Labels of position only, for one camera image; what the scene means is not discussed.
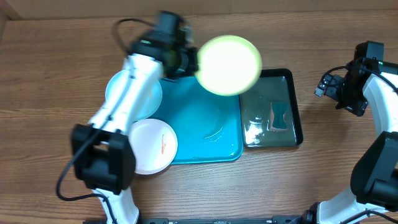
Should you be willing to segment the white pink plate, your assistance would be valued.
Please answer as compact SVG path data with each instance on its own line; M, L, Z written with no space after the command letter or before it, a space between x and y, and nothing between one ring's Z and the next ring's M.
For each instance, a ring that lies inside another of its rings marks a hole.
M178 139L164 121L143 119L131 125L129 142L136 157L135 173L152 175L163 171L174 160Z

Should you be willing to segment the green scrub sponge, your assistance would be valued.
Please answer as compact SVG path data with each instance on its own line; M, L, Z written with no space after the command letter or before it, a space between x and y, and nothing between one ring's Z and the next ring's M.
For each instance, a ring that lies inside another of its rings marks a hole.
M287 104L280 101L271 103L270 129L273 131L286 130L287 125L284 116L287 112Z

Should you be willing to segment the green rimmed plate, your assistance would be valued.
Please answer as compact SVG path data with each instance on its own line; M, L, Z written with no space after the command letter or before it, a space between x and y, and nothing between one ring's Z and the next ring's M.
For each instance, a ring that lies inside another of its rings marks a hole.
M221 35L199 49L195 77L211 93L234 96L248 91L258 81L261 70L261 55L250 41Z

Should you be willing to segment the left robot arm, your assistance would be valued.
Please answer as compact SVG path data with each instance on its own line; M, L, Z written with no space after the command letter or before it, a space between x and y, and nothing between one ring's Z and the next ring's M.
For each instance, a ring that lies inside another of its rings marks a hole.
M189 28L155 28L127 46L119 33L114 38L125 54L121 87L111 94L87 125L77 124L71 134L70 168L77 179L100 200L105 223L138 223L130 184L136 157L129 142L131 125L143 109L151 88L161 79L186 77L197 71L197 50L190 47Z

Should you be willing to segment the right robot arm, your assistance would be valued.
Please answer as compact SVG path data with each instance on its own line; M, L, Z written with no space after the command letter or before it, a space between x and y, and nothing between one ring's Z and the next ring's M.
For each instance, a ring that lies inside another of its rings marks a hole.
M314 203L299 223L360 223L397 211L397 65L359 56L344 66L344 77L327 71L315 90L337 102L338 109L359 115L370 108L376 138L355 164L349 187L333 198Z

